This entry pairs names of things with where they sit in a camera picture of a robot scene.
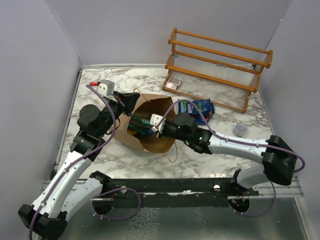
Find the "dark blue chips bag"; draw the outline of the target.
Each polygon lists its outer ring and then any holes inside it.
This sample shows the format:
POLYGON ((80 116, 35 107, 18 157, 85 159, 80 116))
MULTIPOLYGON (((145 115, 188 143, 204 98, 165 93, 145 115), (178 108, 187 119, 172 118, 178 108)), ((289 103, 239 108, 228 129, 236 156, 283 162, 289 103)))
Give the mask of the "dark blue chips bag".
POLYGON ((200 115, 195 116, 195 121, 198 125, 206 125, 206 123, 209 123, 213 115, 207 115, 204 118, 202 118, 200 115))

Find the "green snack packet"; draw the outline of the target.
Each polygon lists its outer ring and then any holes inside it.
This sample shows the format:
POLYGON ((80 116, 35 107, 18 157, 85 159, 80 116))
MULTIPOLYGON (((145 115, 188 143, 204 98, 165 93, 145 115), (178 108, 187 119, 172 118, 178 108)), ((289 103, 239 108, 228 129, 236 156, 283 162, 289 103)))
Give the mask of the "green snack packet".
POLYGON ((132 125, 136 128, 140 129, 151 129, 152 125, 150 124, 150 121, 144 117, 133 115, 132 118, 129 121, 129 125, 132 125))

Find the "blue Bonk snack bag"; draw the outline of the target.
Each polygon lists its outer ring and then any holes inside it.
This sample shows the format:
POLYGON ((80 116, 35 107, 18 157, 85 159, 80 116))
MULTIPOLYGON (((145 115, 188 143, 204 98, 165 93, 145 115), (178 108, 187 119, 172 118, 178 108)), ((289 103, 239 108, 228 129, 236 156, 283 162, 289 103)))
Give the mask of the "blue Bonk snack bag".
POLYGON ((193 100, 192 103, 193 104, 186 100, 179 102, 178 113, 188 113, 194 119, 197 115, 200 115, 199 112, 201 112, 204 117, 214 115, 215 113, 215 105, 210 99, 193 100))

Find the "brown paper bag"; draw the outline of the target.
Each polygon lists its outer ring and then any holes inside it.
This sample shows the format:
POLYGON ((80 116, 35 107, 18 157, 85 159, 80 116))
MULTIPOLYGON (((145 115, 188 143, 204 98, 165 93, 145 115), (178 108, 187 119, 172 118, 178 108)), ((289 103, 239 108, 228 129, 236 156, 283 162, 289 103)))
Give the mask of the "brown paper bag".
MULTIPOLYGON (((140 116, 150 121, 152 114, 164 116, 172 104, 173 100, 170 96, 143 93, 136 102, 132 116, 140 116)), ((119 126, 114 135, 114 139, 118 142, 135 150, 158 154, 167 153, 175 144, 173 138, 157 137, 156 132, 148 136, 127 133, 132 116, 121 115, 119 117, 119 126)))

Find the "teal snack packet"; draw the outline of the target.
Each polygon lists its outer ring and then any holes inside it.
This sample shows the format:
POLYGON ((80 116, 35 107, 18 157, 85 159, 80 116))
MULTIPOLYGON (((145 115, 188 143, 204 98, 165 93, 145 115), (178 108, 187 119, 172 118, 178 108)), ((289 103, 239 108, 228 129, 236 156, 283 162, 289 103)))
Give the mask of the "teal snack packet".
POLYGON ((139 128, 134 125, 129 125, 127 129, 127 133, 130 135, 139 135, 139 136, 150 136, 154 132, 150 128, 139 128))

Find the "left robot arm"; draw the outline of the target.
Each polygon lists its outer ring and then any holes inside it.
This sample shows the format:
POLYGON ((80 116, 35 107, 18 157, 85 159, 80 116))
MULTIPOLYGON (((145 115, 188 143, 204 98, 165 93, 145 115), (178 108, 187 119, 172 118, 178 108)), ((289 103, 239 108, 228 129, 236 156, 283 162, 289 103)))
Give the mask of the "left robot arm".
POLYGON ((79 132, 73 139, 62 167, 49 185, 32 202, 18 210, 23 224, 29 229, 30 240, 57 240, 69 220, 89 200, 95 197, 113 198, 121 188, 113 189, 110 177, 96 171, 76 190, 74 185, 95 161, 101 150, 113 139, 116 122, 121 115, 130 116, 140 97, 137 92, 96 94, 105 104, 99 109, 87 104, 79 111, 79 132))

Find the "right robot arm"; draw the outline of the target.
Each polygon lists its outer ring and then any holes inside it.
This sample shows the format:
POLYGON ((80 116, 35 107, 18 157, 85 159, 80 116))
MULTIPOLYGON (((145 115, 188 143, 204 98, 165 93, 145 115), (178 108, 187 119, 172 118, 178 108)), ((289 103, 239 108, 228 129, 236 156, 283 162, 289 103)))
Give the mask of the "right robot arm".
POLYGON ((229 189, 236 196, 261 183, 289 186, 292 182, 297 157, 279 136, 262 140, 231 137, 199 127, 187 113, 163 120, 158 130, 161 136, 182 141, 199 154, 231 155, 256 162, 256 166, 233 174, 229 189))

